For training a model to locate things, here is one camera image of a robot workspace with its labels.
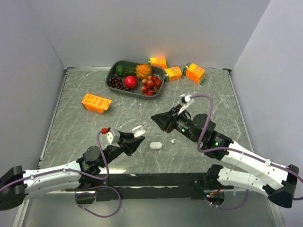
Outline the white gold-rimmed charging case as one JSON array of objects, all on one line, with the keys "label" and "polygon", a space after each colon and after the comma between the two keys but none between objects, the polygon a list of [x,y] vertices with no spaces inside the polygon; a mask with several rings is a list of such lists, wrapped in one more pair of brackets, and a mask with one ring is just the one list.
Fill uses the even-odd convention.
[{"label": "white gold-rimmed charging case", "polygon": [[136,126],[132,129],[132,133],[135,138],[138,138],[140,136],[143,136],[146,133],[146,130],[142,125]]}]

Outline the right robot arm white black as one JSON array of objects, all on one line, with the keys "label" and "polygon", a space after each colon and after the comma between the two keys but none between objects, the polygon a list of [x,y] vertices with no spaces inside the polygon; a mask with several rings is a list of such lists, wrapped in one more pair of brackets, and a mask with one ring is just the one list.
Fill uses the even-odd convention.
[{"label": "right robot arm white black", "polygon": [[[162,131],[170,133],[176,130],[194,143],[198,143],[207,114],[191,117],[188,111],[182,111],[182,106],[177,105],[168,112],[154,114],[151,119]],[[215,127],[214,122],[209,122],[200,149],[206,156],[241,168],[242,171],[212,165],[207,172],[208,185],[211,188],[222,185],[255,191],[267,196],[277,206],[291,208],[299,168],[294,165],[279,165],[262,158],[215,131]]]}]

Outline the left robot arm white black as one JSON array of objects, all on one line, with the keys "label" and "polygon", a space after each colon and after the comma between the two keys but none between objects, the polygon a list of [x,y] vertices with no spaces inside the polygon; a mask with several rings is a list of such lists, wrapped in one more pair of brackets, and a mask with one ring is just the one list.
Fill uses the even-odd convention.
[{"label": "left robot arm white black", "polygon": [[46,169],[23,170],[12,167],[0,178],[0,209],[10,210],[25,200],[58,190],[88,190],[94,180],[109,177],[108,165],[121,154],[131,156],[144,141],[146,131],[121,132],[103,128],[97,133],[109,142],[106,148],[99,143],[89,147],[76,161]]}]

